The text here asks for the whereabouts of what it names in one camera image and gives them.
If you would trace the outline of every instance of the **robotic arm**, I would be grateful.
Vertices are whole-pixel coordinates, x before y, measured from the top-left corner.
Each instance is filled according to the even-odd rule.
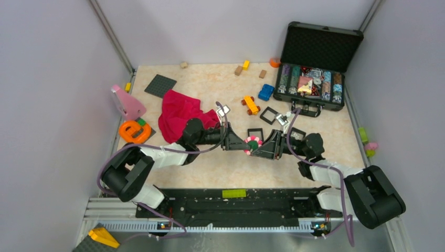
[[[278,116],[282,130],[272,130],[263,145],[251,152],[251,156],[278,160],[283,154],[291,154],[292,149],[311,163],[335,166],[343,173],[343,182],[347,188],[346,210],[355,213],[359,221],[368,228],[373,229],[405,212],[405,203],[379,167],[373,165],[355,169],[324,159],[321,156],[324,152],[323,140],[318,133],[308,134],[302,140],[291,138],[288,146],[285,129],[289,127],[289,115]],[[100,178],[121,201],[141,202],[157,208],[166,199],[157,187],[145,183],[150,170],[191,163],[202,153],[196,146],[201,144],[213,144],[215,147],[220,145],[226,151],[250,150],[250,146],[233,132],[229,122],[223,123],[220,128],[205,130],[199,119],[190,119],[183,136],[176,143],[157,149],[145,146],[125,149],[106,165]],[[342,183],[339,175],[317,165],[302,161],[298,163],[303,176],[334,186],[318,193],[321,208],[341,212],[341,194],[337,189]]]

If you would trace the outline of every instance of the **red cloth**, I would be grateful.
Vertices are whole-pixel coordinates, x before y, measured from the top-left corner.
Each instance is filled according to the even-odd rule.
[[[204,129],[215,127],[219,123],[218,115],[212,109],[203,113],[201,101],[169,90],[162,100],[162,114],[159,117],[159,129],[168,143],[174,143],[182,137],[182,131],[189,119],[199,118]]]

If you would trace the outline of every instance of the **poker chip case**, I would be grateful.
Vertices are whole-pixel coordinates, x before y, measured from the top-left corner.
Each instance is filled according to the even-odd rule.
[[[292,102],[293,107],[302,105],[300,114],[305,116],[317,117],[322,109],[341,110],[343,73],[362,40],[358,30],[291,22],[273,97]]]

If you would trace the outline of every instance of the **yellow block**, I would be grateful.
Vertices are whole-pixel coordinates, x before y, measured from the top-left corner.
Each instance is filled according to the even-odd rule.
[[[130,88],[131,88],[131,83],[130,82],[128,82],[126,85],[125,85],[125,92],[130,92]]]
[[[248,61],[248,60],[244,61],[244,65],[242,65],[242,69],[247,70],[247,68],[249,68],[249,64],[250,64],[250,61]]]
[[[116,241],[104,227],[92,229],[88,232],[88,235],[91,237],[91,239],[110,247],[118,248],[120,246],[118,241]]]
[[[223,190],[223,198],[244,198],[246,197],[246,189]]]

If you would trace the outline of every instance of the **gray wall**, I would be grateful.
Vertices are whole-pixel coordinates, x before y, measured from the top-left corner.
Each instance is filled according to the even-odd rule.
[[[358,29],[373,0],[100,0],[132,64],[267,62],[291,21]]]
[[[362,125],[407,205],[417,251],[443,251],[445,2],[386,1],[346,75]]]
[[[130,79],[87,1],[0,2],[0,251],[70,251]]]

